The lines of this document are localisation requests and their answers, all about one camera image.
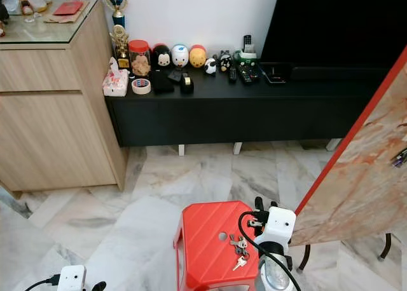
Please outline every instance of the television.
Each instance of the television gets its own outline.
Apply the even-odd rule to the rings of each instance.
[[[407,0],[277,0],[261,62],[291,79],[383,78],[406,45]]]

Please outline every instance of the tv stand leg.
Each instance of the tv stand leg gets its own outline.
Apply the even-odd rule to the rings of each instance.
[[[342,139],[331,139],[329,141],[329,143],[327,144],[327,146],[325,147],[325,149],[327,151],[334,151],[338,145],[340,144],[340,142],[342,141]]]
[[[235,143],[233,146],[233,154],[238,155],[240,153],[240,148],[242,148],[242,142]]]
[[[185,145],[184,144],[178,145],[178,155],[179,156],[185,155]]]

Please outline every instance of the glass tabletop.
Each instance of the glass tabletop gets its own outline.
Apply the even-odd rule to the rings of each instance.
[[[24,21],[32,16],[10,15],[5,25],[6,35],[0,37],[0,44],[15,43],[69,43],[82,22],[92,10],[97,0],[89,0],[88,5],[74,23],[46,23],[44,17],[51,15],[63,2],[68,0],[52,0],[42,17],[36,17],[33,22]]]

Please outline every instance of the trophy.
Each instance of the trophy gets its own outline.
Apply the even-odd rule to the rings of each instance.
[[[116,24],[113,32],[110,33],[112,41],[116,47],[117,63],[120,69],[128,69],[130,62],[128,60],[128,34],[123,26]]]
[[[125,26],[125,15],[123,10],[127,6],[127,0],[104,0],[107,7],[109,7],[112,11],[112,18],[113,23],[118,24],[121,26]]]

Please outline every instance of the wooden cabinet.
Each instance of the wooden cabinet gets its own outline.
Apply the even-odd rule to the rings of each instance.
[[[7,42],[13,21],[18,18],[0,39],[0,184],[15,197],[103,184],[123,188],[127,154],[102,93],[111,56],[102,0],[91,0],[76,26],[42,24],[50,34],[72,25],[71,36],[63,27],[66,42],[42,43],[41,36]]]

